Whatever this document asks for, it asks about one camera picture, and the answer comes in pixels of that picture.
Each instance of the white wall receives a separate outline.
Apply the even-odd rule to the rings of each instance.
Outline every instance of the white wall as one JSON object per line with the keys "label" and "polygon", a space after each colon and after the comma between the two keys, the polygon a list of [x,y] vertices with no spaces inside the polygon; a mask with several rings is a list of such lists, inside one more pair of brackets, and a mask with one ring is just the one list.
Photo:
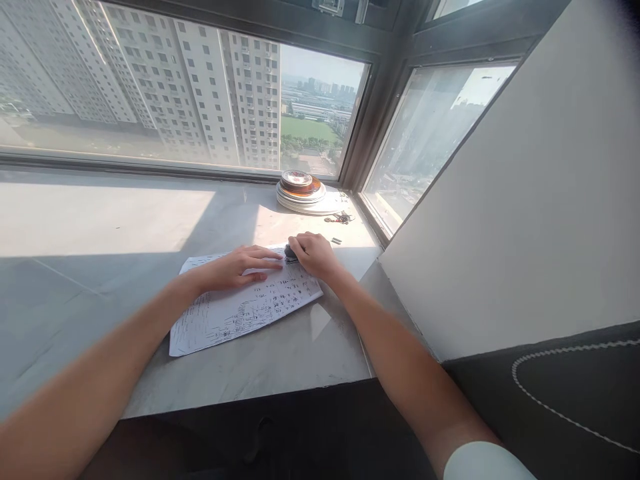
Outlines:
{"label": "white wall", "polygon": [[440,360],[640,318],[640,75],[573,0],[381,257]]}

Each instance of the white apartment tower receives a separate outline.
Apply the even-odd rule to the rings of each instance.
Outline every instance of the white apartment tower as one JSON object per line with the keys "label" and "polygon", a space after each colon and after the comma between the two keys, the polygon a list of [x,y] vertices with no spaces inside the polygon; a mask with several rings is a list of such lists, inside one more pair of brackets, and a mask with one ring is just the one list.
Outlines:
{"label": "white apartment tower", "polygon": [[277,43],[97,0],[3,0],[0,61],[0,92],[36,115],[140,124],[170,159],[280,168]]}
{"label": "white apartment tower", "polygon": [[233,32],[224,40],[245,165],[280,170],[280,45]]}
{"label": "white apartment tower", "polygon": [[0,10],[0,93],[35,115],[75,115],[18,30]]}
{"label": "white apartment tower", "polygon": [[[73,111],[82,120],[117,124],[114,112],[72,43],[73,37],[54,13],[53,4],[53,0],[4,0],[2,9]],[[85,46],[86,42],[91,43],[82,25],[76,40]]]}

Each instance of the sleeve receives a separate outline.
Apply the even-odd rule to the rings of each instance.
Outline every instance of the sleeve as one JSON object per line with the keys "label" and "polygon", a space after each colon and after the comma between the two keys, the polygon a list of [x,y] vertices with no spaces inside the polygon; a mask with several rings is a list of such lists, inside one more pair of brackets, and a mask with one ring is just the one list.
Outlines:
{"label": "sleeve", "polygon": [[445,466],[444,480],[535,480],[508,450],[490,442],[466,443],[453,452]]}

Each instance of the paper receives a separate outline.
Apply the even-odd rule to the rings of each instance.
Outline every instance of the paper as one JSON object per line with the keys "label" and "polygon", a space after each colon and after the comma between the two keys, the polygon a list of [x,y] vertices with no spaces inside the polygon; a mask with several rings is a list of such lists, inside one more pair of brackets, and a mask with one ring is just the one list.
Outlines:
{"label": "paper", "polygon": [[[284,257],[285,244],[269,248]],[[180,273],[224,255],[190,257]],[[198,297],[172,326],[169,355],[181,357],[246,335],[322,296],[318,280],[298,262],[277,262],[283,265],[280,271],[247,270],[246,273],[266,272],[264,282]]]}

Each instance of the window frame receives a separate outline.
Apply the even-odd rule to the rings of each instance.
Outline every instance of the window frame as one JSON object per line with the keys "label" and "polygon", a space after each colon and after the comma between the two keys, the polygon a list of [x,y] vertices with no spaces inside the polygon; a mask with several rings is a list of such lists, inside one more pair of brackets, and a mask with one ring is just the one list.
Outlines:
{"label": "window frame", "polygon": [[[336,179],[321,179],[328,185],[341,187],[354,194],[352,198],[356,206],[361,208],[381,243],[386,246],[389,239],[376,228],[376,222],[362,202],[360,192],[413,69],[471,61],[478,63],[489,59],[525,58],[568,2],[483,0],[425,22],[428,15],[435,12],[438,0],[390,0],[389,11],[393,11],[393,15],[389,18],[393,20],[381,27],[368,26],[366,21],[350,23],[340,17],[280,0],[208,3],[201,0],[109,0],[104,3],[105,7],[122,5],[136,9],[139,15],[165,15],[174,18],[178,24],[192,21],[199,26],[225,29],[231,32],[232,38],[246,35],[256,37],[261,42],[284,43],[366,64],[368,70],[363,74],[359,86],[359,104],[354,109],[349,132],[345,135],[341,170]],[[264,174],[261,173],[264,171],[243,167],[199,169],[149,163],[138,158],[131,160],[135,161],[90,153],[75,156],[54,152],[47,152],[46,155],[36,152],[25,154],[19,148],[7,148],[0,153],[0,164],[10,165],[130,171],[272,184],[279,180],[276,171]]]}

